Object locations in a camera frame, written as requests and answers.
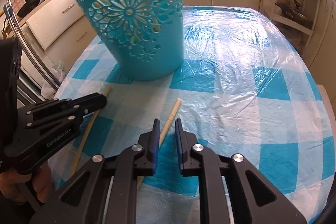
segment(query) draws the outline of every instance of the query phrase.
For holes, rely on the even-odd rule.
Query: metal screw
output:
[[[102,155],[94,155],[92,157],[92,161],[93,162],[101,162],[103,160],[103,156]]]
[[[233,160],[236,161],[236,162],[241,162],[241,161],[244,160],[244,157],[241,154],[235,154],[235,155],[233,155]]]
[[[133,151],[141,151],[142,150],[142,145],[141,144],[135,144],[132,146]]]
[[[202,151],[204,149],[204,146],[197,143],[197,144],[194,144],[193,149],[196,151]]]

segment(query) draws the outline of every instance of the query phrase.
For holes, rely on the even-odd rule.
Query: checkered tablecloth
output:
[[[98,37],[86,48],[56,97],[74,99],[107,85],[112,91],[80,165],[137,143],[181,98],[177,118],[185,130],[218,154],[243,154],[311,221],[326,204],[335,151],[322,98],[300,56],[251,9],[185,7],[184,43],[181,67],[152,82],[128,79]],[[69,178],[80,139],[49,161],[57,186]],[[156,175],[138,191],[137,223],[199,223],[198,179],[179,174],[174,125]]]

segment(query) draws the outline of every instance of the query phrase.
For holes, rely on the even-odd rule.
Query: blue and white tablecloth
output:
[[[181,67],[153,82],[125,77],[98,37],[86,48],[56,97],[74,99],[107,85],[112,91],[80,165],[137,143],[155,118],[165,122],[181,98],[177,118],[185,130],[218,154],[243,154],[311,221],[326,204],[335,151],[322,98],[300,56],[251,9],[185,7],[184,42]],[[80,138],[50,159],[57,187],[69,178],[79,143]],[[199,223],[198,196],[197,177],[179,174],[172,125],[156,175],[139,188],[137,224]]]

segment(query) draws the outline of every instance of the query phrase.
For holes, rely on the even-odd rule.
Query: wooden stick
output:
[[[105,97],[107,97],[107,96],[109,95],[109,93],[110,93],[110,90],[111,90],[111,88],[108,86],[108,87],[104,90],[103,95],[104,95]],[[90,134],[91,128],[92,128],[92,126],[93,126],[93,124],[94,124],[94,122],[95,122],[95,120],[96,120],[96,118],[97,118],[97,116],[98,116],[99,110],[97,110],[97,111],[95,111],[95,112],[93,113],[93,115],[92,115],[92,117],[91,117],[91,120],[90,120],[90,122],[89,122],[89,124],[88,124],[88,126],[87,126],[87,128],[86,128],[86,130],[85,130],[85,133],[84,133],[83,138],[82,138],[82,140],[81,140],[81,143],[80,143],[80,145],[79,145],[79,147],[78,147],[78,150],[77,150],[75,159],[74,159],[73,164],[72,164],[72,167],[71,167],[70,177],[72,177],[73,174],[76,172],[76,169],[77,169],[77,166],[78,166],[78,162],[79,162],[79,159],[80,159],[80,157],[81,157],[81,155],[82,155],[82,151],[83,151],[85,142],[86,142],[87,137],[88,137],[89,134]]]
[[[163,143],[167,133],[168,133],[168,130],[171,126],[171,123],[173,122],[173,120],[175,119],[175,116],[176,116],[176,113],[177,111],[179,110],[179,107],[181,105],[181,102],[182,100],[180,98],[178,98],[174,104],[174,107],[172,109],[172,111],[170,112],[169,116],[168,116],[168,119],[166,120],[166,123],[160,133],[160,140],[159,140],[159,148],[161,147],[161,144]],[[137,185],[137,188],[139,188],[141,182],[143,181],[143,177],[138,177],[138,185]]]

